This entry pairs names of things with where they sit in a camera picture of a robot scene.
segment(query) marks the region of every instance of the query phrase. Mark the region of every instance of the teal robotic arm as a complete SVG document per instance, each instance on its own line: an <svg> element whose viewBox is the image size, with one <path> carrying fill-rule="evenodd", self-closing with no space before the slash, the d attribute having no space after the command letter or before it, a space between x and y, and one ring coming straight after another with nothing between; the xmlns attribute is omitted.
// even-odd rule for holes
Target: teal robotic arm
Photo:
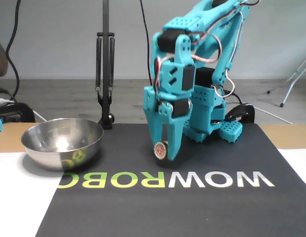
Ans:
<svg viewBox="0 0 306 237"><path fill-rule="evenodd" d="M144 88L143 109L154 153L174 160L182 135L203 142L213 131L234 143L238 121L226 121L225 98L235 85L228 77L251 6L243 0L202 0L183 17L168 22L152 39L150 71L154 84ZM218 57L210 57L218 51ZM212 69L207 64L216 63ZM223 85L232 83L225 94ZM163 124L167 141L162 141Z"/></svg>

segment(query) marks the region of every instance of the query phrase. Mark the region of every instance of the gray floor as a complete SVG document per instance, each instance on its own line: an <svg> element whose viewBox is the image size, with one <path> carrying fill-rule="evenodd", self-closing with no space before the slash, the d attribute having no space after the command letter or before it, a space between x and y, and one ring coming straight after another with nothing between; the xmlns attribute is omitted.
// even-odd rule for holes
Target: gray floor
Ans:
<svg viewBox="0 0 306 237"><path fill-rule="evenodd" d="M288 86L270 95L266 94L268 89L279 83L278 80L235 80L235 92L243 102L251 103L295 124L305 124L306 79L296 83L284 108L280 108L279 104ZM148 80L115 81L111 112L115 115L116 123L146 123L142 96L143 87L148 84ZM13 91L15 81L0 80L0 87ZM22 80L17 99L29 104L46 119L72 117L98 121L101 115L92 80ZM256 112L256 123L284 124L260 111Z"/></svg>

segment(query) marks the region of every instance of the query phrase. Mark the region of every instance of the black mat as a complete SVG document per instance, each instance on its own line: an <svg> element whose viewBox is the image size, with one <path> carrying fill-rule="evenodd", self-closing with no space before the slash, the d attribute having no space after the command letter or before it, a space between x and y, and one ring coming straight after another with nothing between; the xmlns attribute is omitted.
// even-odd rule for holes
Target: black mat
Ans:
<svg viewBox="0 0 306 237"><path fill-rule="evenodd" d="M235 144L215 134L203 144L184 137L176 162L167 167L155 163L147 125L115 124L105 131L99 157L75 171L76 185L56 191L38 237L306 237L306 185L255 124L246 124ZM107 172L104 188L83 187L90 172ZM115 187L111 177L118 172L135 174L137 183ZM165 187L143 186L141 172L163 172ZM202 183L192 178L184 188L176 179L170 188L173 172L184 181L195 172ZM207 182L209 172L221 174ZM237 172L252 183L237 180ZM253 172L266 179L253 183ZM64 176L60 184L71 181ZM118 178L122 185L130 181L129 175Z"/></svg>

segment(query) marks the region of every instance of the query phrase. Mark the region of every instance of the metal bowl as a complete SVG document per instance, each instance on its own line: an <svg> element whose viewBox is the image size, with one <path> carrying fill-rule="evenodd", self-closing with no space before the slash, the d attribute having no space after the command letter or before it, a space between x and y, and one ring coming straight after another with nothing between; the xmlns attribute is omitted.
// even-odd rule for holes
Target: metal bowl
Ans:
<svg viewBox="0 0 306 237"><path fill-rule="evenodd" d="M103 128L80 118L60 118L31 127L21 137L27 154L40 166L66 171L88 162L99 150Z"/></svg>

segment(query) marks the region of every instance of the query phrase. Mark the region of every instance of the white wall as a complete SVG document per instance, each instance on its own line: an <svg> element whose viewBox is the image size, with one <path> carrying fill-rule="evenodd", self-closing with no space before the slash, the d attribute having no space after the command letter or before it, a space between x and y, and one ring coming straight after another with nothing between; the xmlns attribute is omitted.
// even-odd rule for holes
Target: white wall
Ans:
<svg viewBox="0 0 306 237"><path fill-rule="evenodd" d="M198 2L143 0L150 38ZM15 4L16 0L0 0L4 47L12 33ZM101 30L102 1L22 0L10 57L21 78L93 79L96 32ZM146 35L139 0L110 0L110 31L116 33L116 78L146 79ZM304 57L306 0L262 0L251 9L231 77L285 78ZM14 78L11 68L6 78Z"/></svg>

